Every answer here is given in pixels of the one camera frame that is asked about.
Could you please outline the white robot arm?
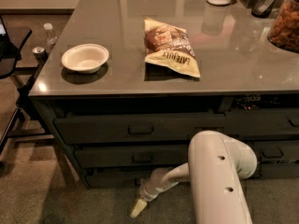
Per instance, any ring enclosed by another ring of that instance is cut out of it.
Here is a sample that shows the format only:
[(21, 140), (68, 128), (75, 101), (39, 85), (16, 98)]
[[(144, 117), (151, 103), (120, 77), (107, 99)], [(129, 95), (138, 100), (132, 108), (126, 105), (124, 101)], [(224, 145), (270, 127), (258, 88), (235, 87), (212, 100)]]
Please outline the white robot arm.
[(159, 194), (188, 181), (196, 224), (252, 224), (240, 181), (256, 168), (256, 155), (245, 143), (214, 131), (200, 132), (189, 144), (186, 163), (158, 168), (141, 182), (130, 217), (137, 217)]

